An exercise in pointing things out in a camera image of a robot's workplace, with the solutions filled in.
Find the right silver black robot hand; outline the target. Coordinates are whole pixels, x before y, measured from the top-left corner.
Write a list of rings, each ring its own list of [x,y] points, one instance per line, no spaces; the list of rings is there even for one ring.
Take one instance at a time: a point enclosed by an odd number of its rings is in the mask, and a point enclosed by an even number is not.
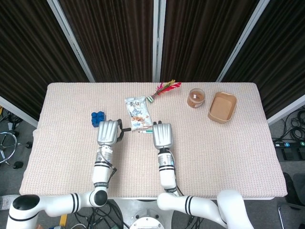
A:
[[[157,123],[152,126],[153,144],[158,150],[173,146],[173,130],[170,123]]]

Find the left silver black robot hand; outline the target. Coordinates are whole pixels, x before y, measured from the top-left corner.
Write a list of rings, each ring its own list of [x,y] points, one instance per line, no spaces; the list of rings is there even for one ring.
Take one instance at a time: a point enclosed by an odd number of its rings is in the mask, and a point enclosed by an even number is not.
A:
[[[131,128],[123,128],[121,119],[100,122],[97,143],[100,146],[113,146],[122,141],[124,133],[129,131],[131,131]]]

